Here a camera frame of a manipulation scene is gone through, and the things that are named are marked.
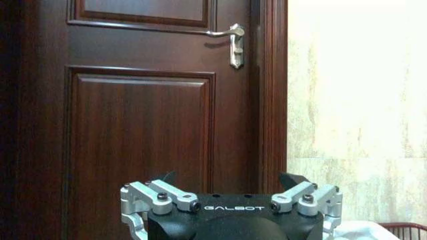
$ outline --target wooden door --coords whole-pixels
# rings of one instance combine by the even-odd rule
[[[128,239],[120,187],[168,171],[187,191],[258,191],[254,9],[248,0],[23,3],[23,239]],[[235,23],[240,69],[230,37],[204,34]]]

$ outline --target basket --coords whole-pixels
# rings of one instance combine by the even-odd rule
[[[402,240],[427,240],[427,226],[411,222],[379,223]]]

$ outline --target door handle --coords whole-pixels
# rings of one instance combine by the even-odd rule
[[[227,31],[207,31],[206,35],[211,38],[230,36],[230,65],[239,69],[244,64],[244,42],[243,36],[246,30],[238,23],[230,27]]]

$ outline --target beige marble wall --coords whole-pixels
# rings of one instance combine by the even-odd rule
[[[427,1],[288,1],[287,169],[427,225]]]

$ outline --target dark wall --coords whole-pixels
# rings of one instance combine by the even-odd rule
[[[19,2],[0,0],[0,239],[15,238],[16,223]]]

